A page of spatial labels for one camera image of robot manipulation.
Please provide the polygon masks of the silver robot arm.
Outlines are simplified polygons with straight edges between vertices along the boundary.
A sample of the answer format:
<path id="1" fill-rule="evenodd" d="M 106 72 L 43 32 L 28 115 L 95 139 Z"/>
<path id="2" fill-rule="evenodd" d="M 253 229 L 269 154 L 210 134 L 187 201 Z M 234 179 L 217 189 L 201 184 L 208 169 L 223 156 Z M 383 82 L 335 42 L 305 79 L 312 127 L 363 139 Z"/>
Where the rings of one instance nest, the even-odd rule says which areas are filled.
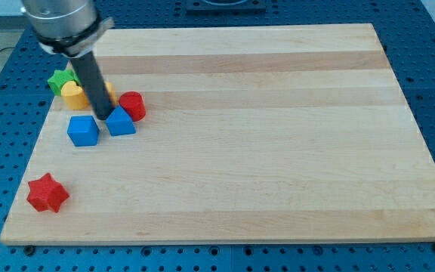
<path id="1" fill-rule="evenodd" d="M 22 0 L 42 49 L 66 57 L 82 84 L 94 114 L 105 120 L 115 106 L 93 53 L 96 42 L 115 26 L 103 18 L 93 0 Z"/>

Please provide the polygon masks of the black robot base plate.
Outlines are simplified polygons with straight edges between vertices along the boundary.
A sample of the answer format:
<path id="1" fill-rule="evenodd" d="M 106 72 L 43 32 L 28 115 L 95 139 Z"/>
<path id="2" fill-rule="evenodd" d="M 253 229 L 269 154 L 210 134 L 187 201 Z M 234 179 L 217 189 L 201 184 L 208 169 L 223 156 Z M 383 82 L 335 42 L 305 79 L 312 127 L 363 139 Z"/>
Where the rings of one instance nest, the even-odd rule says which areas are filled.
<path id="1" fill-rule="evenodd" d="M 186 12 L 196 14 L 203 12 L 265 12 L 265 0 L 184 0 Z"/>

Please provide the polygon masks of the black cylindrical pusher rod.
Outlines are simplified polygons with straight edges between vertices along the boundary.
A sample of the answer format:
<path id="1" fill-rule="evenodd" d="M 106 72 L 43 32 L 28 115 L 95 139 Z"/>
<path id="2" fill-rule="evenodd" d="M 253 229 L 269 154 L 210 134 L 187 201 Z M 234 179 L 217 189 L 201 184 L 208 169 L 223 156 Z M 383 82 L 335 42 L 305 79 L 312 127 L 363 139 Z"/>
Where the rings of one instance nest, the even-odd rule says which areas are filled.
<path id="1" fill-rule="evenodd" d="M 105 86 L 100 68 L 92 52 L 81 57 L 72 58 L 71 66 L 74 69 L 82 88 L 89 100 L 95 116 L 99 120 L 106 120 L 115 106 Z"/>

